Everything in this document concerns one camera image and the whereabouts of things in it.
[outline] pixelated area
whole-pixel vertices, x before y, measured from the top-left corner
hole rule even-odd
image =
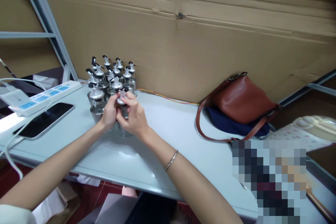
[[[300,140],[232,142],[232,174],[258,204],[257,223],[305,223],[306,146]]]

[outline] charging cable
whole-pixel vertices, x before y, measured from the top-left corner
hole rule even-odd
[[[43,88],[43,90],[46,92],[46,88],[40,83],[37,82],[35,80],[27,80],[27,79],[19,79],[19,78],[3,78],[0,79],[0,82],[5,86],[5,88],[7,88],[9,91],[13,90],[13,87],[11,85],[9,85],[8,83],[4,82],[4,81],[28,81],[28,82],[34,82],[37,83],[39,85],[41,85],[41,87]],[[49,109],[49,107],[51,106],[51,104],[54,102],[54,98],[52,96],[50,96],[50,103],[41,110],[41,112],[38,112],[34,117],[32,117],[31,119],[29,119],[26,124],[7,142],[5,149],[0,153],[0,157],[5,154],[9,164],[13,167],[13,169],[18,173],[20,180],[23,178],[23,173],[22,171],[16,166],[16,164],[13,162],[12,158],[9,155],[9,149],[13,148],[15,145],[17,145],[18,143],[20,143],[24,138],[23,137],[19,137],[17,138],[15,141],[13,141],[18,134],[21,133],[22,130],[25,129],[25,127],[32,121],[34,120],[36,117],[38,117],[40,114],[44,113],[45,111],[47,111]]]

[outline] phone screen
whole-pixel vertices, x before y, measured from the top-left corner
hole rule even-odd
[[[19,136],[26,138],[35,138],[46,130],[58,118],[73,108],[73,105],[67,103],[57,103],[47,111],[40,114],[32,120],[19,134]]]

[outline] silver bangle bracelet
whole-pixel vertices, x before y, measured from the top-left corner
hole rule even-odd
[[[171,161],[169,162],[169,164],[168,164],[168,165],[166,166],[166,168],[164,169],[165,171],[167,171],[168,168],[172,165],[172,163],[174,162],[174,160],[175,160],[175,158],[176,158],[178,152],[179,152],[179,150],[176,150],[176,152],[175,152],[173,158],[171,159]]]

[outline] metal shelf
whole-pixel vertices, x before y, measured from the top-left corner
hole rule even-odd
[[[0,31],[0,39],[37,39],[37,38],[52,38],[55,37],[52,33],[38,32],[19,32],[19,31]]]
[[[291,94],[290,96],[281,100],[279,102],[279,104],[282,107],[285,107],[285,106],[289,105],[290,103],[292,103],[293,101],[299,99],[301,96],[305,95],[306,93],[308,93],[312,89],[316,89],[316,90],[319,90],[321,92],[328,93],[330,95],[335,96],[336,91],[334,89],[330,89],[328,87],[321,86],[321,84],[323,84],[327,80],[330,80],[334,76],[336,76],[336,69],[327,73],[326,75],[322,76],[321,78],[314,81],[313,83],[310,83],[310,84],[306,85],[305,87],[301,88],[299,91],[295,92],[294,94]]]
[[[71,74],[72,78],[77,81],[78,75],[71,61],[67,48],[65,47],[61,33],[56,24],[53,13],[47,0],[30,0],[36,15],[44,29],[44,33],[35,32],[9,32],[0,31],[0,39],[28,39],[28,38],[48,38],[55,53],[60,61],[64,71]]]

